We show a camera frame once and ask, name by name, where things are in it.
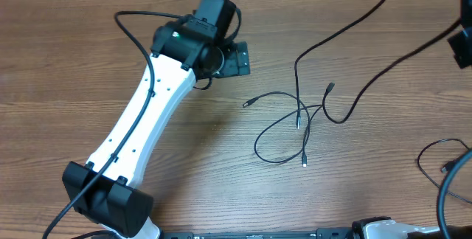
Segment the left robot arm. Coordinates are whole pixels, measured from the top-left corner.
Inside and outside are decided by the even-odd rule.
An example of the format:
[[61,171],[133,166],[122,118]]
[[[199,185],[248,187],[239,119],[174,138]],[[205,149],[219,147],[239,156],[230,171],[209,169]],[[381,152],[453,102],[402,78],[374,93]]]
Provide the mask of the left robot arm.
[[248,75],[248,47],[229,32],[241,12],[230,0],[201,0],[189,15],[169,15],[131,100],[84,164],[70,162],[62,181],[70,208],[101,230],[90,238],[161,238],[152,196],[139,190],[149,158],[179,103],[199,80]]

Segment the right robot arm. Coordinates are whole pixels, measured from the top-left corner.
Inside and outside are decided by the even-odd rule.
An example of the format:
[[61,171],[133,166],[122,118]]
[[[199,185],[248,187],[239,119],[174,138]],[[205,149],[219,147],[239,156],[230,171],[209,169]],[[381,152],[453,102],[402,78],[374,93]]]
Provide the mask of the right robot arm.
[[379,77],[348,125],[362,163],[354,205],[363,217],[388,215],[434,223],[437,188],[415,165],[418,153],[442,138],[471,143],[471,73],[457,68],[444,39]]

